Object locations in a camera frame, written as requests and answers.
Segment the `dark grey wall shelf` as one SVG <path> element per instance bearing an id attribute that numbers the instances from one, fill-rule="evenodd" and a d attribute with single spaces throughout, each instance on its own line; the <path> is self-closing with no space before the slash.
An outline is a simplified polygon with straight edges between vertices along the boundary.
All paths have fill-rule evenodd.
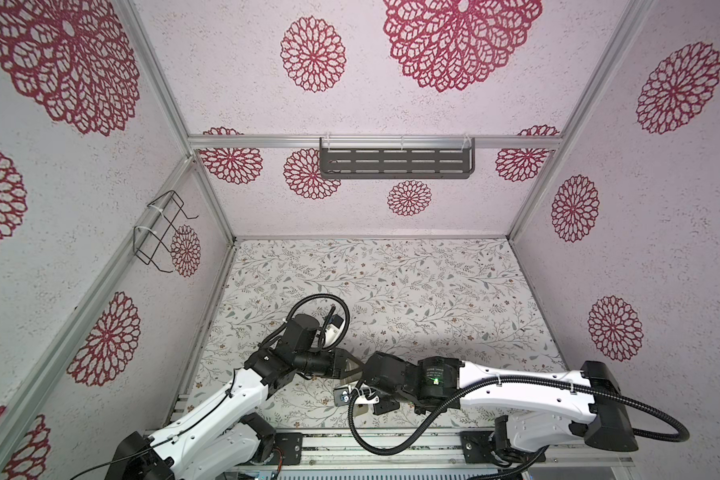
<path id="1" fill-rule="evenodd" d="M 320 138 L 318 166 L 331 180 L 464 180 L 475 171 L 475 150 L 334 147 Z"/>

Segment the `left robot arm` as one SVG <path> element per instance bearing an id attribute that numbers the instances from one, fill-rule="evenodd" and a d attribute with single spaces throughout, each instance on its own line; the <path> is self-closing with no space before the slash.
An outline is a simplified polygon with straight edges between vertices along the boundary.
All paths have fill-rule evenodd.
<path id="1" fill-rule="evenodd" d="M 231 380 L 191 412 L 149 435 L 134 432 L 118 445 L 108 479 L 214 479 L 249 461 L 263 463 L 275 429 L 260 407 L 295 376 L 344 379 L 360 362 L 340 347 L 350 320 L 297 314 L 249 356 Z"/>

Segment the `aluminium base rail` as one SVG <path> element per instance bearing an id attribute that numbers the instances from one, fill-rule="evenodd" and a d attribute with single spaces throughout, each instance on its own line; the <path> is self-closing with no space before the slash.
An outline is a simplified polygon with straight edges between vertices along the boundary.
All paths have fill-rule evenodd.
<path id="1" fill-rule="evenodd" d="M 401 454 L 382 457 L 362 449 L 347 429 L 284 429 L 277 442 L 285 453 L 281 479 L 467 479 L 493 474 L 490 463 L 472 463 L 475 447 L 456 428 L 434 428 Z M 628 454 L 581 443 L 552 446 L 523 479 L 639 479 Z"/>

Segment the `white remote control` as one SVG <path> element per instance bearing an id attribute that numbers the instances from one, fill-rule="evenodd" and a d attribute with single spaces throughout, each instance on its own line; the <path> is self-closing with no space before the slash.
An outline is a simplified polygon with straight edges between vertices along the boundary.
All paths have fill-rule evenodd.
<path id="1" fill-rule="evenodd" d="M 355 358 L 347 358 L 341 371 L 340 384 L 353 385 L 359 381 L 363 374 L 364 363 Z"/>

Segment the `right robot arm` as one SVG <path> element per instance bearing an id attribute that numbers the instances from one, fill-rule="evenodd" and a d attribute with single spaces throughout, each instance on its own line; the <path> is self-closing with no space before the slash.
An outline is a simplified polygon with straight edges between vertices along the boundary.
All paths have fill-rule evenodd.
<path id="1" fill-rule="evenodd" d="M 542 374 L 501 370 L 457 358 L 428 357 L 417 363 L 374 353 L 363 368 L 363 385 L 392 401 L 407 401 L 427 417 L 395 447 L 375 447 L 361 436 L 356 442 L 379 456 L 408 449 L 448 409 L 504 407 L 510 416 L 495 421 L 493 450 L 499 455 L 532 454 L 549 445 L 582 440 L 612 452 L 638 449 L 620 387 L 598 361 L 578 370 Z"/>

